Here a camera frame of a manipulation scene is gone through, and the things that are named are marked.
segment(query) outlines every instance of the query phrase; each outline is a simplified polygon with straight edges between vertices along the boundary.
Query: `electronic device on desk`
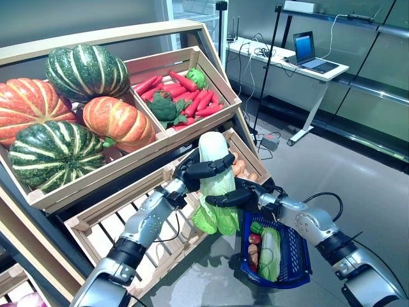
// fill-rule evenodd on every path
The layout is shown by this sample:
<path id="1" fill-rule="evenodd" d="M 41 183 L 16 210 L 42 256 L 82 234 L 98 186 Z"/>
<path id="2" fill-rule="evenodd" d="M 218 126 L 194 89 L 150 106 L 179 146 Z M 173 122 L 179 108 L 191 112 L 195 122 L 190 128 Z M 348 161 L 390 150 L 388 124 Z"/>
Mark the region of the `electronic device on desk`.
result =
<path id="1" fill-rule="evenodd" d="M 297 66 L 325 74 L 339 65 L 315 57 L 313 32 L 294 34 L 295 60 Z"/>
<path id="2" fill-rule="evenodd" d="M 232 27 L 233 30 L 231 33 L 227 34 L 228 43 L 234 43 L 235 41 L 237 41 L 239 23 L 240 23 L 240 16 L 237 16 L 237 28 L 236 28 L 236 35 L 235 35 L 235 17 L 233 16 L 233 27 Z"/>

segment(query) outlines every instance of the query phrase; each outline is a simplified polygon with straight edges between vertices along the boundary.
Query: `red carrot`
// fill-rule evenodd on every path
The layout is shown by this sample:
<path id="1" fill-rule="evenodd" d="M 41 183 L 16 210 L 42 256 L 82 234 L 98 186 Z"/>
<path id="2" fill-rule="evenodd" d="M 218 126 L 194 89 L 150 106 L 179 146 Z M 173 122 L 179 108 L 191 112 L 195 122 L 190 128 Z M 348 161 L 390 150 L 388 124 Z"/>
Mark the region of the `red carrot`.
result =
<path id="1" fill-rule="evenodd" d="M 181 94 L 181 95 L 175 97 L 175 98 L 173 99 L 173 102 L 177 102 L 177 101 L 179 101 L 179 100 L 181 100 L 181 99 L 185 99 L 186 101 L 188 101 L 187 97 L 190 96 L 190 94 L 191 94 L 191 92 L 186 91 L 185 93 L 183 93 L 183 94 Z"/>
<path id="2" fill-rule="evenodd" d="M 153 88 L 152 90 L 149 90 L 149 91 L 143 93 L 143 94 L 141 95 L 142 100 L 145 101 L 145 102 L 146 102 L 147 100 L 151 100 L 152 97 L 153 97 L 153 94 L 154 94 L 156 91 L 160 91 L 160 85 L 158 85 L 156 88 Z"/>
<path id="3" fill-rule="evenodd" d="M 197 106 L 200 103 L 200 97 L 196 96 L 196 98 L 193 100 L 193 102 L 188 106 L 184 111 L 183 115 L 186 115 L 187 117 L 193 117 L 194 113 L 196 112 Z"/>
<path id="4" fill-rule="evenodd" d="M 209 116 L 209 115 L 212 115 L 212 114 L 215 114 L 215 113 L 217 113 L 217 112 L 219 112 L 221 109 L 223 109 L 223 105 L 222 104 L 218 104 L 217 106 L 214 106 L 214 107 L 207 107 L 206 109 L 204 109 L 204 110 L 201 110 L 201 111 L 197 111 L 196 113 L 195 113 L 195 115 L 196 116 Z"/>
<path id="5" fill-rule="evenodd" d="M 181 94 L 186 92 L 186 88 L 184 88 L 183 86 L 180 86 L 178 88 L 171 88 L 168 91 L 171 94 L 171 98 L 175 98 L 177 96 L 180 96 Z"/>
<path id="6" fill-rule="evenodd" d="M 206 109 L 207 105 L 209 104 L 210 100 L 212 99 L 213 96 L 213 92 L 212 91 L 208 91 L 207 95 L 200 100 L 199 105 L 197 106 L 197 110 L 201 111 Z"/>
<path id="7" fill-rule="evenodd" d="M 213 94 L 212 104 L 220 104 L 219 96 L 217 96 L 216 93 Z"/>
<path id="8" fill-rule="evenodd" d="M 145 80 L 139 83 L 137 86 L 134 87 L 135 92 L 138 95 L 142 95 L 151 87 L 151 85 L 157 80 L 157 75 L 150 77 L 148 80 Z"/>
<path id="9" fill-rule="evenodd" d="M 151 87 L 157 87 L 159 85 L 159 83 L 162 82 L 163 77 L 161 75 L 157 75 L 157 79 L 155 82 L 152 83 Z"/>
<path id="10" fill-rule="evenodd" d="M 164 84 L 162 89 L 164 91 L 170 91 L 172 88 L 179 88 L 181 85 L 180 83 L 171 83 L 171 84 Z"/>
<path id="11" fill-rule="evenodd" d="M 192 125 L 193 123 L 196 123 L 196 120 L 193 117 L 188 117 L 187 123 L 183 123 L 183 122 L 178 123 L 177 125 L 173 126 L 173 129 L 175 131 L 179 131 L 179 130 L 186 128 L 189 125 Z"/>
<path id="12" fill-rule="evenodd" d="M 193 82 L 192 80 L 187 79 L 186 77 L 182 75 L 178 75 L 176 72 L 169 72 L 169 75 L 178 81 L 182 86 L 186 87 L 188 91 L 196 91 L 197 90 L 197 84 Z"/>

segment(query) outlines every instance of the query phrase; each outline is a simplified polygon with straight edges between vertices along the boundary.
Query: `power adapter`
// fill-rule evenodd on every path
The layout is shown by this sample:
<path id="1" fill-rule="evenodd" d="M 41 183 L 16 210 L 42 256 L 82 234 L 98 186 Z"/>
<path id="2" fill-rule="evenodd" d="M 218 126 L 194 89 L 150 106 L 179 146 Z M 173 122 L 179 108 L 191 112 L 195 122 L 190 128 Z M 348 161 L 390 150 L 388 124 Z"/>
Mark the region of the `power adapter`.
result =
<path id="1" fill-rule="evenodd" d="M 268 148 L 272 152 L 276 151 L 279 147 L 280 137 L 277 134 L 266 134 L 261 139 L 261 145 Z"/>

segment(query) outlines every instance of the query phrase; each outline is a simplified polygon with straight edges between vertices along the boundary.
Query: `desk leg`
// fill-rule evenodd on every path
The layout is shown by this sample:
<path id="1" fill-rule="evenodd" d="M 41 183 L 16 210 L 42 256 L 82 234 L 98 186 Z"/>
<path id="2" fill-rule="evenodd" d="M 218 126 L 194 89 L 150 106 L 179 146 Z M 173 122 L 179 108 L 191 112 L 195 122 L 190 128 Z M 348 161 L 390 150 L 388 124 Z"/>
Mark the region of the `desk leg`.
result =
<path id="1" fill-rule="evenodd" d="M 313 106 L 311 111 L 309 111 L 307 120 L 305 121 L 304 126 L 302 127 L 302 129 L 300 131 L 298 131 L 291 139 L 289 139 L 287 141 L 288 146 L 293 146 L 303 136 L 305 136 L 308 132 L 310 132 L 312 128 L 314 128 L 313 126 L 311 126 L 311 123 L 313 122 L 314 116 L 317 113 L 318 108 L 320 107 L 321 101 L 323 100 L 324 95 L 327 92 L 327 89 L 328 89 L 330 83 L 329 82 L 324 83 L 323 81 L 320 81 L 320 85 L 321 84 L 322 84 L 322 87 L 321 87 L 321 90 L 318 92 L 317 102 L 315 103 L 315 105 Z"/>

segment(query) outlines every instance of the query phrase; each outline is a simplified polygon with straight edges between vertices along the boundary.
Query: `black pole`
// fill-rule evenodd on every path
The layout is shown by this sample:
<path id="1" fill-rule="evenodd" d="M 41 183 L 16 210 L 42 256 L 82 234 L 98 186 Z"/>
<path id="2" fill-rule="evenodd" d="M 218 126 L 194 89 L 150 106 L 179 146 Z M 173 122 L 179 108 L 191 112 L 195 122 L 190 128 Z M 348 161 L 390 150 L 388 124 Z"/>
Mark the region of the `black pole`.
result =
<path id="1" fill-rule="evenodd" d="M 275 41 L 275 35 L 277 34 L 277 28 L 278 28 L 278 25 L 279 25 L 281 9 L 282 9 L 281 5 L 277 5 L 275 7 L 275 11 L 277 12 L 277 18 L 275 20 L 275 27 L 274 27 L 274 32 L 273 32 L 273 38 L 271 40 L 270 52 L 268 53 L 267 65 L 264 66 L 264 69 L 266 71 L 264 73 L 263 86 L 261 87 L 261 93 L 260 93 L 260 98 L 259 98 L 259 104 L 258 104 L 258 107 L 257 107 L 256 119 L 254 120 L 254 127 L 253 127 L 254 131 L 256 130 L 256 124 L 257 124 L 257 119 L 258 119 L 258 113 L 259 113 L 259 110 L 260 110 L 260 105 L 261 105 L 261 102 L 263 101 L 264 87 L 266 86 L 268 69 L 270 69 L 271 55 L 273 53 L 273 46 L 274 46 L 274 41 Z"/>
<path id="2" fill-rule="evenodd" d="M 228 8 L 228 3 L 226 1 L 217 1 L 216 10 L 219 11 L 219 58 L 222 57 L 222 22 L 223 22 L 223 11 Z"/>

